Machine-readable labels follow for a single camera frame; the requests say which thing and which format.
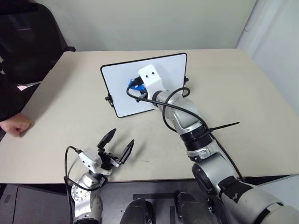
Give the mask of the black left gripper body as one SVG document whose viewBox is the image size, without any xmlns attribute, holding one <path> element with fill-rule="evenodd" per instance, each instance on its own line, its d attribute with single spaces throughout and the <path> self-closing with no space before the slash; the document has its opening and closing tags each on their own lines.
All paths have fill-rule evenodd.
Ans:
<svg viewBox="0 0 299 224">
<path fill-rule="evenodd" d="M 119 167 L 120 163 L 118 162 L 118 157 L 113 153 L 106 153 L 104 148 L 99 148 L 98 155 L 102 162 L 100 166 L 102 169 L 112 169 L 113 167 Z"/>
</svg>

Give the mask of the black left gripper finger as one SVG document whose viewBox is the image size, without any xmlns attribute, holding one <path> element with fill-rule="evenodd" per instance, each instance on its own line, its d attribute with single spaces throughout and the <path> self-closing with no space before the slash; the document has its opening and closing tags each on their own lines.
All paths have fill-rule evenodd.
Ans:
<svg viewBox="0 0 299 224">
<path fill-rule="evenodd" d="M 133 146 L 134 146 L 134 139 L 132 139 L 128 145 L 124 148 L 121 157 L 119 158 L 118 162 L 122 165 L 126 162 L 128 157 L 130 156 Z"/>
<path fill-rule="evenodd" d="M 98 143 L 97 148 L 104 148 L 105 145 L 111 141 L 111 139 L 113 138 L 115 132 L 116 132 L 116 128 L 114 128 L 114 129 L 112 129 L 111 131 L 109 131 L 109 132 L 108 132 L 108 133 L 101 139 L 101 141 Z"/>
</svg>

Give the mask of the person's bare hand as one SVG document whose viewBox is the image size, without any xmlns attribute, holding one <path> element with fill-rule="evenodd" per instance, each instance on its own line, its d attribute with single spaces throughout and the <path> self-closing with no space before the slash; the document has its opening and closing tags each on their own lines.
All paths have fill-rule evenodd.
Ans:
<svg viewBox="0 0 299 224">
<path fill-rule="evenodd" d="M 22 113 L 0 122 L 0 127 L 13 137 L 20 137 L 23 132 L 29 129 L 30 125 L 31 120 Z"/>
</svg>

